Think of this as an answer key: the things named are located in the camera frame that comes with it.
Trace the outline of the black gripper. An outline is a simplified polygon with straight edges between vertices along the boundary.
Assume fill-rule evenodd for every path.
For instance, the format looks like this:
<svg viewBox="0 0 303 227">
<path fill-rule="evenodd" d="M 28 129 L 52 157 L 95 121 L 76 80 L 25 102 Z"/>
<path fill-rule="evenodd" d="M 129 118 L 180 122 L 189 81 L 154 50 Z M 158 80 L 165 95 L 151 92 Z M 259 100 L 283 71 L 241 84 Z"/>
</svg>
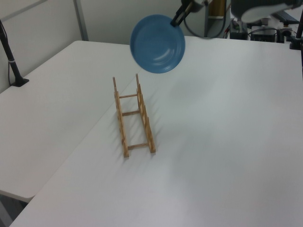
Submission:
<svg viewBox="0 0 303 227">
<path fill-rule="evenodd" d="M 191 10 L 194 8 L 193 0 L 181 0 L 181 6 L 177 10 L 174 18 L 171 20 L 170 24 L 179 26 L 183 20 L 189 15 Z"/>
</svg>

